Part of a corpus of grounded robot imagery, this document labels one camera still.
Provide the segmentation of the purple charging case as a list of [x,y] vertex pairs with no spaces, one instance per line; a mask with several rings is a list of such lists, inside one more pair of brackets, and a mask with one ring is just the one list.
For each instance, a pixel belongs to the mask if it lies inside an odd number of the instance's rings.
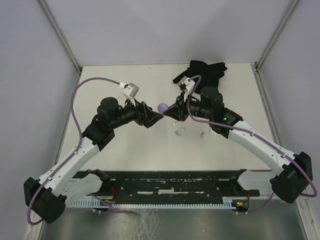
[[164,114],[164,112],[169,108],[169,106],[166,104],[166,103],[160,103],[158,106],[157,106],[157,110],[160,114]]

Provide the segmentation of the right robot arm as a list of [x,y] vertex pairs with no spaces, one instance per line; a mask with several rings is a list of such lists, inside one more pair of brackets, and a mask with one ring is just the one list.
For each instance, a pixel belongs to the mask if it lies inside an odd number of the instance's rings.
[[173,105],[164,106],[160,112],[180,122],[191,117],[209,124],[215,133],[244,147],[270,168],[270,173],[242,171],[229,183],[236,196],[247,190],[273,191],[281,200],[293,203],[313,185],[311,157],[303,151],[297,154],[287,150],[258,133],[239,114],[225,107],[216,87],[204,87],[200,99],[183,91]]

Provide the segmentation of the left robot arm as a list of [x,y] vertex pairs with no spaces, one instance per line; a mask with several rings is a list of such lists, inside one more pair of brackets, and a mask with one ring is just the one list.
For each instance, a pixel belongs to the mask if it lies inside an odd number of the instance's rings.
[[29,177],[24,182],[27,211],[36,213],[50,224],[73,202],[96,192],[106,195],[111,189],[110,177],[101,170],[90,171],[78,180],[72,180],[73,177],[110,143],[115,137],[115,129],[130,122],[150,128],[162,118],[162,114],[153,111],[145,102],[126,100],[125,106],[120,106],[116,98],[104,98],[69,154],[39,178]]

